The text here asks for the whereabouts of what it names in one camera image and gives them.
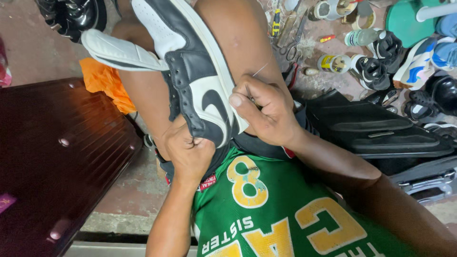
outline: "leg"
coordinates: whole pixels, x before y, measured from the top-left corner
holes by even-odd
[[[237,83],[242,74],[256,74],[266,83],[287,92],[290,108],[292,96],[282,79],[272,54],[265,14],[256,0],[199,0],[195,10],[206,22],[226,58]],[[146,50],[153,43],[146,29],[132,15],[124,15],[113,30],[113,36],[129,40]],[[164,159],[169,160],[162,135],[169,128],[168,87],[160,72],[119,71],[126,91],[144,118]],[[253,134],[252,129],[246,132]]]

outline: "person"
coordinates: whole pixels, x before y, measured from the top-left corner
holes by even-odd
[[[154,52],[129,1],[119,0],[119,9],[112,36]],[[298,122],[256,0],[199,0],[194,9],[226,58],[236,84],[230,104],[249,123],[246,135],[258,140],[248,146],[282,146],[298,158],[229,145],[215,161],[212,141],[192,138],[182,115],[169,120],[160,72],[119,70],[162,164],[174,168],[146,256],[185,256],[191,225],[198,256],[457,256],[456,238],[423,206],[377,168]],[[214,176],[204,189],[208,170]]]

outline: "concrete floor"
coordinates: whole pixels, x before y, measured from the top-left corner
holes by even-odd
[[[267,0],[260,2],[265,11],[271,10],[267,7]],[[311,7],[316,2],[317,0],[306,0],[306,6],[303,5],[302,8]],[[108,9],[106,32],[109,33],[119,16],[110,0],[105,0],[105,3]],[[375,24],[382,27],[385,9],[375,9],[375,12]],[[0,24],[0,36],[7,48],[13,86],[82,76],[78,61],[88,57],[88,53],[81,45],[71,43],[52,31],[44,23],[33,1],[16,0],[4,6],[0,4]],[[350,31],[349,25],[342,25],[339,21],[308,21],[305,29],[308,33],[298,46],[306,57],[303,67],[315,67],[317,58],[322,53],[369,55],[366,48],[347,47],[338,40],[317,42],[320,36]],[[286,70],[288,62],[285,57],[276,51],[274,55],[282,70]],[[349,100],[354,101],[359,100],[364,91],[349,73],[337,75],[323,72],[313,77],[298,75],[296,89],[304,98],[318,97],[329,88],[338,89]],[[404,96],[395,105],[401,107],[403,103]],[[143,129],[147,130],[141,117],[137,120]],[[445,120],[456,123],[454,117],[445,117]],[[154,152],[144,149],[98,204],[82,230],[148,234],[167,191],[163,173],[157,170]],[[457,235],[457,197],[428,205],[426,208]]]

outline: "screwdriver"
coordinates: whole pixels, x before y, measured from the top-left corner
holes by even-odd
[[[280,4],[280,0],[278,0],[278,7],[275,11],[275,17],[273,18],[273,26],[271,26],[271,35],[273,37],[277,37],[278,34],[279,34],[279,26],[281,25],[279,23],[279,16],[280,16],[280,13],[281,13],[281,10],[279,9],[279,4]]]

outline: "red label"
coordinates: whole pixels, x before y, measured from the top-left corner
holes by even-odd
[[[295,153],[290,151],[289,149],[285,148],[284,146],[281,146],[283,149],[284,149],[284,152],[286,153],[286,155],[289,157],[289,158],[293,158],[295,157]]]
[[[216,175],[212,174],[211,176],[207,177],[205,179],[205,181],[200,183],[200,186],[198,187],[198,189],[200,191],[203,191],[203,190],[207,189],[208,187],[212,186],[214,183],[216,183]]]

